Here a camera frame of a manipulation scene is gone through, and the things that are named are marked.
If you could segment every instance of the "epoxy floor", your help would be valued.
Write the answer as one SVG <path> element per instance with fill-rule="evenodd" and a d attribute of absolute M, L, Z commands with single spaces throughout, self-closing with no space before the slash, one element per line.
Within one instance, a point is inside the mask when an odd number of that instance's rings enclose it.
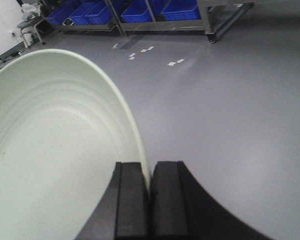
<path fill-rule="evenodd" d="M 300 240 L 300 1 L 256 4 L 216 44 L 202 32 L 56 31 L 45 41 L 26 53 L 70 50 L 110 76 L 152 168 L 184 161 L 244 222 Z"/>

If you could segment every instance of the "white bowl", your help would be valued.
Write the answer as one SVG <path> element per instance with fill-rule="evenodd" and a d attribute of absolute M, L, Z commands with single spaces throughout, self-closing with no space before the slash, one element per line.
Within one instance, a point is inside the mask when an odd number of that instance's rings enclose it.
<path fill-rule="evenodd" d="M 40 50 L 0 71 L 0 240 L 72 240 L 115 162 L 145 151 L 110 78 L 73 52 Z"/>

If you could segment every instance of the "metal shelf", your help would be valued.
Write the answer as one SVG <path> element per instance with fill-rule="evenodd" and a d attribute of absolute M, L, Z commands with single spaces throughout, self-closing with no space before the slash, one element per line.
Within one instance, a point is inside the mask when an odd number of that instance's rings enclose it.
<path fill-rule="evenodd" d="M 52 25 L 54 29 L 62 31 L 103 31 L 111 32 L 116 27 L 116 21 L 113 18 L 107 24 L 89 24 L 89 25 Z"/>
<path fill-rule="evenodd" d="M 180 20 L 180 21 L 156 21 L 149 0 L 145 3 L 149 9 L 151 22 L 121 22 L 121 17 L 117 14 L 113 0 L 104 0 L 109 6 L 113 19 L 108 24 L 90 24 L 90 25 L 53 25 L 55 29 L 62 31 L 105 31 L 110 32 L 118 28 L 122 35 L 127 32 L 135 31 L 204 31 L 211 43 L 217 41 L 216 34 L 225 32 L 240 16 L 242 16 L 253 4 L 251 0 L 197 0 L 201 19 L 199 20 Z M 257 0 L 259 2 L 269 2 L 270 0 Z M 242 4 L 241 7 L 234 7 L 232 13 L 223 19 L 219 15 L 226 6 Z"/>

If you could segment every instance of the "caster wheel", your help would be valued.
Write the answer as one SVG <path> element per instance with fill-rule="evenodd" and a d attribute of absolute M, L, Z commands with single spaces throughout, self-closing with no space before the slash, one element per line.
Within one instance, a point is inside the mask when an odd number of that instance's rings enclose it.
<path fill-rule="evenodd" d="M 207 34 L 210 43 L 214 44 L 217 42 L 217 36 L 215 34 Z"/>

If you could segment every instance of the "black cable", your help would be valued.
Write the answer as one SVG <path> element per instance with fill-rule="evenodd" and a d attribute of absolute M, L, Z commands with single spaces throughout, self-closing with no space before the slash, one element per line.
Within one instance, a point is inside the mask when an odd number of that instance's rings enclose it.
<path fill-rule="evenodd" d="M 15 59 L 15 58 L 19 58 L 20 55 L 21 55 L 24 51 L 25 51 L 25 49 L 23 49 L 23 51 L 17 52 L 17 54 L 14 54 L 14 56 L 13 56 L 13 53 L 10 54 L 10 55 L 7 55 L 2 61 L 0 61 L 0 66 L 1 66 L 2 64 L 6 63 L 6 62 L 9 62 L 9 61 Z"/>

